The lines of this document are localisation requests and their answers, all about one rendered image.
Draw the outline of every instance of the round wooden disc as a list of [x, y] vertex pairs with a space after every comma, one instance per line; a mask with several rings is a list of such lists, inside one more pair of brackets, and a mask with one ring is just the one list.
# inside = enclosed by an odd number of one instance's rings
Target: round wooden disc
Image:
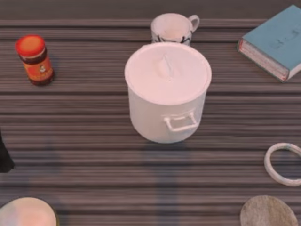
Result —
[[240, 212], [241, 226], [298, 226], [292, 209], [283, 201], [268, 195], [249, 199]]

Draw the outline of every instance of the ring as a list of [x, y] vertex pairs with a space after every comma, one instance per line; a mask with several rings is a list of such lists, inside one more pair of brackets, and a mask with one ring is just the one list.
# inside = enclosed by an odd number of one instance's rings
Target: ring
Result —
[[293, 145], [293, 144], [287, 144], [287, 143], [275, 144], [268, 149], [268, 151], [265, 155], [264, 166], [265, 166], [266, 171], [278, 183], [281, 183], [281, 184], [287, 185], [287, 186], [301, 185], [301, 179], [295, 179], [295, 180], [287, 179], [287, 178], [279, 175], [272, 167], [271, 160], [270, 160], [271, 155], [273, 152], [280, 150], [280, 149], [290, 150], [301, 157], [301, 148], [299, 148], [298, 146]]

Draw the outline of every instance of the black object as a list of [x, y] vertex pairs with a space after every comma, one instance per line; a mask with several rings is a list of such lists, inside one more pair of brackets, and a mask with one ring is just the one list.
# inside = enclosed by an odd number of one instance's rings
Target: black object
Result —
[[0, 130], [0, 173], [8, 173], [15, 168], [15, 163], [6, 149]]

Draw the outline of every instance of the tabletop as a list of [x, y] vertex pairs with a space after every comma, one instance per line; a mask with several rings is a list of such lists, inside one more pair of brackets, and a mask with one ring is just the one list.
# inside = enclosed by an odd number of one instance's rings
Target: tabletop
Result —
[[[277, 184], [263, 158], [279, 142], [301, 145], [301, 76], [280, 83], [237, 51], [266, 18], [202, 19], [191, 46], [213, 75], [201, 124], [159, 145], [134, 130], [126, 61], [151, 41], [149, 19], [0, 20], [0, 125], [16, 169], [0, 175], [0, 205], [46, 200], [62, 226], [238, 226], [243, 204], [268, 194], [301, 218], [300, 188]], [[14, 43], [42, 35], [56, 79], [27, 80]], [[275, 168], [300, 177], [290, 152]]]

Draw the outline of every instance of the white stock pot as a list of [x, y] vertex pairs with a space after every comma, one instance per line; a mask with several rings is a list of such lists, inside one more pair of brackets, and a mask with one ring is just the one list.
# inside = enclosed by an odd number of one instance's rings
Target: white stock pot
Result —
[[211, 67], [195, 49], [179, 43], [145, 45], [127, 61], [130, 118], [144, 138], [175, 143], [198, 128]]

